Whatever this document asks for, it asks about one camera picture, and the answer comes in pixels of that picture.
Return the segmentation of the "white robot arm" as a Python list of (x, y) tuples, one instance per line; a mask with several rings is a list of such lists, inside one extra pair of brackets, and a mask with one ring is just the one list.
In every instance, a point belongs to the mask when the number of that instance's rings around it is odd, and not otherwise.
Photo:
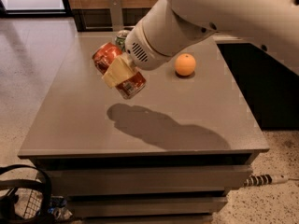
[(299, 74), (297, 0), (158, 0), (102, 79), (112, 88), (216, 32), (238, 37)]

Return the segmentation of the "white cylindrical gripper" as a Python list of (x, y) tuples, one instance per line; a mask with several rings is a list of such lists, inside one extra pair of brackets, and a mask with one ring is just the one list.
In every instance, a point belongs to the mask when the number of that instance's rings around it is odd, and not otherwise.
[(123, 53), (113, 60), (102, 76), (104, 82), (113, 88), (133, 77), (137, 73), (136, 67), (155, 70), (170, 61), (174, 53), (166, 50), (169, 45), (166, 32), (164, 23), (142, 19), (126, 38), (128, 54)]

